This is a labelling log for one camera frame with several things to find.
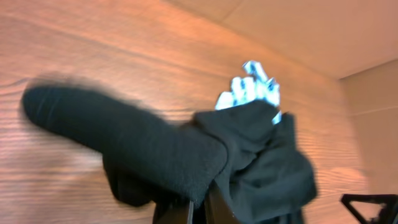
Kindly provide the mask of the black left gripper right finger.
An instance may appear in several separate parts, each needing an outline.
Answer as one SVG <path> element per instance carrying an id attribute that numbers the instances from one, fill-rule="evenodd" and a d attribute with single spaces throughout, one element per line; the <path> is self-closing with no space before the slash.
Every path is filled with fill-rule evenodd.
<path id="1" fill-rule="evenodd" d="M 239 224 L 215 182 L 210 185 L 205 198 L 204 208 L 206 224 Z"/>

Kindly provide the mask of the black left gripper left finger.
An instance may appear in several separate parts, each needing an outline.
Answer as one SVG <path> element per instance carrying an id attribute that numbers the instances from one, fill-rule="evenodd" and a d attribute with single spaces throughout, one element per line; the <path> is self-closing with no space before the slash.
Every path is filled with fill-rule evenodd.
<path id="1" fill-rule="evenodd" d="M 191 201 L 156 203 L 152 224 L 192 224 L 193 211 Z"/>

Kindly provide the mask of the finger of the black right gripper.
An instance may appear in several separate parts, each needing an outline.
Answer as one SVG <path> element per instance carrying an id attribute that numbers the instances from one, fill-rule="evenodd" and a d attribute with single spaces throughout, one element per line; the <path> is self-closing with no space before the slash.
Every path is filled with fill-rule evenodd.
<path id="1" fill-rule="evenodd" d="M 340 202 L 360 224 L 397 224 L 396 194 L 343 194 Z"/>

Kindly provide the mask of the black t-shirt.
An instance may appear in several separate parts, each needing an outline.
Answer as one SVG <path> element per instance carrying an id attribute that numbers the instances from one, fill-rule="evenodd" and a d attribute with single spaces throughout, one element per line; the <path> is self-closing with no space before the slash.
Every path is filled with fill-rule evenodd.
<path id="1" fill-rule="evenodd" d="M 215 184 L 241 223 L 302 223 L 317 196 L 313 168 L 297 149 L 294 117 L 255 100 L 196 113 L 174 126 L 96 90 L 40 85 L 22 106 L 35 125 L 103 156 L 114 196 L 140 205 L 176 196 L 200 207 Z"/>

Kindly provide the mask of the light blue t-shirt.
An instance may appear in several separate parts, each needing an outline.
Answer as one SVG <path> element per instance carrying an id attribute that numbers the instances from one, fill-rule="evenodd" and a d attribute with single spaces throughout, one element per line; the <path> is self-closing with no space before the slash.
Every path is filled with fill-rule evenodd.
<path id="1" fill-rule="evenodd" d="M 267 76 L 260 62 L 247 61 L 243 70 L 246 76 L 234 77 L 230 91 L 219 95 L 213 113 L 215 119 L 224 123 L 279 124 L 282 121 L 280 85 Z"/>

